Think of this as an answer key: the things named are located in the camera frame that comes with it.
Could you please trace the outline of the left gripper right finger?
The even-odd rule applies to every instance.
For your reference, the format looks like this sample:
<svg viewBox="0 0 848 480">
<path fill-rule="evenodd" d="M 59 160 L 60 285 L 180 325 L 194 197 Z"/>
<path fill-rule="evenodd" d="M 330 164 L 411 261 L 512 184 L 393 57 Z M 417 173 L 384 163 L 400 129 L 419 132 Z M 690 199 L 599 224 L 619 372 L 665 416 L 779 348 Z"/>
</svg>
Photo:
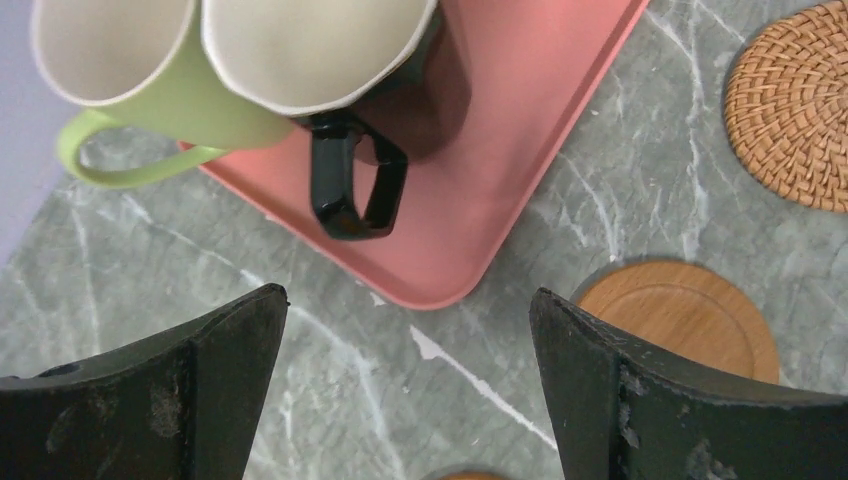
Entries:
<svg viewBox="0 0 848 480">
<path fill-rule="evenodd" d="M 726 373 L 541 288 L 529 324 L 568 479 L 843 479 L 847 399 Z"/>
</svg>

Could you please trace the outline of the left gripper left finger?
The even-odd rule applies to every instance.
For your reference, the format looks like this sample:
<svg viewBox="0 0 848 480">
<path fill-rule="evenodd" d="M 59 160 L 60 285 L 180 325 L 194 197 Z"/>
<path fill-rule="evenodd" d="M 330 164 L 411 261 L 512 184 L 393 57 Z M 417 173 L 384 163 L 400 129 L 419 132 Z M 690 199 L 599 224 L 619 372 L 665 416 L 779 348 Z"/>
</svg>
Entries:
<svg viewBox="0 0 848 480">
<path fill-rule="evenodd" d="M 1 381 L 5 479 L 240 479 L 289 301 L 263 285 L 109 352 Z"/>
</svg>

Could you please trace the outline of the light wooden coaster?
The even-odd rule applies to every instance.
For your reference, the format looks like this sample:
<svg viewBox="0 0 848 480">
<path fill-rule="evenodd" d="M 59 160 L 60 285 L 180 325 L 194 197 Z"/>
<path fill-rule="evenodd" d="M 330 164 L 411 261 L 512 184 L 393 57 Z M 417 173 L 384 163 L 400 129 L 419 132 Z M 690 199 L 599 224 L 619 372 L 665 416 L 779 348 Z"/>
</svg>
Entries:
<svg viewBox="0 0 848 480">
<path fill-rule="evenodd" d="M 440 476 L 437 480 L 506 480 L 506 478 L 485 471 L 460 471 Z"/>
<path fill-rule="evenodd" d="M 599 274 L 572 297 L 583 310 L 665 350 L 777 384 L 777 344 L 765 317 L 718 273 L 677 259 L 639 260 Z"/>
</svg>

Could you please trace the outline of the black mug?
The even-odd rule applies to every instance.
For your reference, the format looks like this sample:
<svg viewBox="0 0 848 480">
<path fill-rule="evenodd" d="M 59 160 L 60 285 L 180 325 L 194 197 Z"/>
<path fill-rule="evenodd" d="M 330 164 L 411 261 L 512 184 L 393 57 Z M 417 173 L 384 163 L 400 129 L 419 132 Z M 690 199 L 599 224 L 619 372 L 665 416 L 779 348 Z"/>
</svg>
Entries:
<svg viewBox="0 0 848 480">
<path fill-rule="evenodd" d="M 433 141 L 423 85 L 435 1 L 208 1 L 202 43 L 223 84 L 310 136 L 310 203 L 332 238 L 395 225 L 411 157 Z"/>
</svg>

